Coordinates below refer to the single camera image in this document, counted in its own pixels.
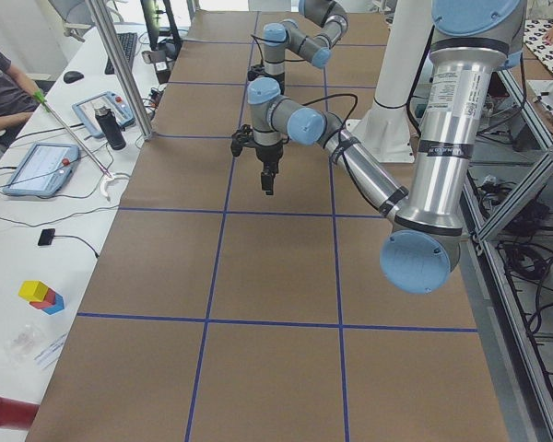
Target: red block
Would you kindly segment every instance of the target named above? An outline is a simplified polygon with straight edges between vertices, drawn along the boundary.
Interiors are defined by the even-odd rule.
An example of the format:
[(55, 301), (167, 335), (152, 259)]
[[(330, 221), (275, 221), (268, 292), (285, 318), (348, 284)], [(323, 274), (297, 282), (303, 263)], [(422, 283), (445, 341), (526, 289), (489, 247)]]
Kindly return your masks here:
[(55, 295), (57, 295), (51, 288), (47, 290), (45, 299), (41, 302), (29, 302), (34, 308), (43, 310), (44, 308), (53, 307), (55, 305)]

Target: white pillar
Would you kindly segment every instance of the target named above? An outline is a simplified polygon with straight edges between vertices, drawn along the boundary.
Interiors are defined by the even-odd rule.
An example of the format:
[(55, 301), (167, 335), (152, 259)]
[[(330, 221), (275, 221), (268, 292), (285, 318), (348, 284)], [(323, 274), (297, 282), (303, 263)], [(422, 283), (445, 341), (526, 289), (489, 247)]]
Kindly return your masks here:
[(380, 162), (411, 163), (406, 107), (432, 29), (431, 0), (398, 0), (372, 108), (350, 121), (352, 133)]

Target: white wall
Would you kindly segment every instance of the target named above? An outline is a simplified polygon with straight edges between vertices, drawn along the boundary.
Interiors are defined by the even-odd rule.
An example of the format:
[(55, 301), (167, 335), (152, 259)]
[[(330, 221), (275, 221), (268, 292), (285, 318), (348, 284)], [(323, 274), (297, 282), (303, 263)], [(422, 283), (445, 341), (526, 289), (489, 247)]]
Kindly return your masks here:
[(35, 1), (0, 0), (0, 50), (15, 65), (59, 76), (67, 60), (57, 40)]

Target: brown paper table surface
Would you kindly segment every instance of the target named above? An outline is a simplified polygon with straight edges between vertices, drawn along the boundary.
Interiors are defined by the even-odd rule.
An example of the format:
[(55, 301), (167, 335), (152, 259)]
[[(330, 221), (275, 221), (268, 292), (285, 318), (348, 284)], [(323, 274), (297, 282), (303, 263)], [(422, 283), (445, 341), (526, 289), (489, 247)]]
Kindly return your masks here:
[[(319, 146), (287, 146), (272, 197), (252, 150), (232, 159), (250, 34), (285, 17), (317, 33), (197, 14), (28, 442), (508, 440), (460, 272), (391, 286), (389, 224)], [(388, 28), (349, 24), (325, 71), (288, 64), (287, 93), (357, 92), (360, 118)]]

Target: table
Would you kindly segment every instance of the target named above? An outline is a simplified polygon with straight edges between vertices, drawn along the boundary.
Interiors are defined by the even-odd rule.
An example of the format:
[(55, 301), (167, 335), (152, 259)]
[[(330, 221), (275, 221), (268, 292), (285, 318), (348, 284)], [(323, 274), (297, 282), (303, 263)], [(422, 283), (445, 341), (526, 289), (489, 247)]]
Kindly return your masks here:
[[(145, 27), (118, 25), (117, 31), (137, 32), (142, 35)], [(143, 45), (137, 45), (138, 52), (145, 49)], [(92, 29), (86, 34), (86, 42), (66, 68), (77, 70), (85, 77), (68, 85), (63, 82), (61, 76), (47, 95), (48, 102), (68, 124), (77, 122), (77, 116), (71, 109), (73, 103), (106, 90), (124, 95), (117, 77), (104, 75), (106, 60), (107, 55), (99, 33)], [(152, 87), (158, 86), (153, 67), (145, 64), (139, 53), (135, 56), (133, 74), (142, 98), (148, 96)], [(39, 108), (21, 135), (55, 127), (58, 127), (57, 121), (43, 108)], [(88, 136), (85, 128), (76, 130), (80, 138)], [(105, 165), (114, 159), (111, 171), (130, 174), (139, 156), (139, 147), (143, 144), (143, 139), (136, 125), (127, 128), (124, 138), (127, 141), (125, 149), (112, 151), (103, 147), (96, 155)], [(31, 144), (39, 140), (73, 143), (65, 131), (26, 136), (6, 151), (0, 160), (0, 167), (16, 166)], [(97, 149), (104, 141), (89, 139), (86, 145), (91, 149)], [(9, 175), (10, 173), (0, 171), (0, 185), (6, 183)], [(82, 159), (71, 180), (60, 193), (89, 195), (98, 185), (100, 177), (96, 165), (89, 158)], [(84, 199), (14, 199), (0, 194), (0, 216), (36, 225), (73, 213), (86, 213), (100, 208), (91, 215), (72, 217), (58, 223), (48, 223), (47, 226), (54, 227), (56, 235), (79, 236), (96, 250), (100, 250), (126, 184), (126, 180), (118, 180), (109, 185), (109, 202), (98, 190)], [(51, 364), (45, 369), (40, 369), (32, 361), (32, 357), (50, 342), (68, 332), (96, 264), (91, 250), (76, 239), (56, 238), (51, 246), (38, 247), (37, 240), (42, 229), (43, 227), (16, 226), (0, 220), (0, 396), (30, 402), (41, 401), (54, 367), (54, 364)], [(25, 280), (41, 280), (61, 294), (65, 299), (65, 310), (48, 316), (29, 306), (18, 297), (18, 289)], [(34, 348), (30, 357), (21, 363), (15, 363), (6, 355), (5, 345), (23, 332), (27, 325), (39, 329), (43, 340)], [(17, 442), (24, 440), (25, 436), (26, 432), (0, 429), (1, 442)]]
[[(231, 157), (250, 34), (287, 17), (318, 31), (194, 17), (28, 442), (509, 439), (459, 270), (425, 297), (391, 286), (388, 222), (317, 145), (287, 146), (272, 197), (252, 151)], [(388, 30), (349, 23), (325, 72), (288, 64), (287, 94), (358, 91), (356, 118)]]

